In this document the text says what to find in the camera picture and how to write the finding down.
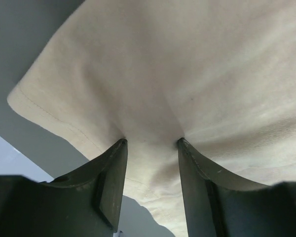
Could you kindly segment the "beige t shirt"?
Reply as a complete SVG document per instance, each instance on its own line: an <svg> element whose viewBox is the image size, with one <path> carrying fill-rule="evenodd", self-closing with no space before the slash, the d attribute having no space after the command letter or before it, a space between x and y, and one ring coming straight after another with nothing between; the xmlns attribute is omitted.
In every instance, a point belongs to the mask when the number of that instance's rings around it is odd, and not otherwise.
<svg viewBox="0 0 296 237"><path fill-rule="evenodd" d="M178 139L296 181L296 0L87 0L7 101L87 159L126 138L124 194L185 237Z"/></svg>

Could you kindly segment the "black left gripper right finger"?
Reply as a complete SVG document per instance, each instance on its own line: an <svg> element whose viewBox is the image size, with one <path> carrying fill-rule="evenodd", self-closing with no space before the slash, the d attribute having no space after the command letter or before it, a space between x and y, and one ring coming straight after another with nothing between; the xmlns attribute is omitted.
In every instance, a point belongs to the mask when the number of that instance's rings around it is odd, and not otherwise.
<svg viewBox="0 0 296 237"><path fill-rule="evenodd" d="M296 237L296 182L243 178L177 141L188 235Z"/></svg>

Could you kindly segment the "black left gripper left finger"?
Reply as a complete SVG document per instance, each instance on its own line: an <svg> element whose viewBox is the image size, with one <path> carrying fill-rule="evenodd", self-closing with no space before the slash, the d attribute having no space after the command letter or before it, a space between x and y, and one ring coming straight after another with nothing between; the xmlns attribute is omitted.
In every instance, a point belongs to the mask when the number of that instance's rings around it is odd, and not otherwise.
<svg viewBox="0 0 296 237"><path fill-rule="evenodd" d="M111 237L118 231L127 141L52 182L0 175L0 237Z"/></svg>

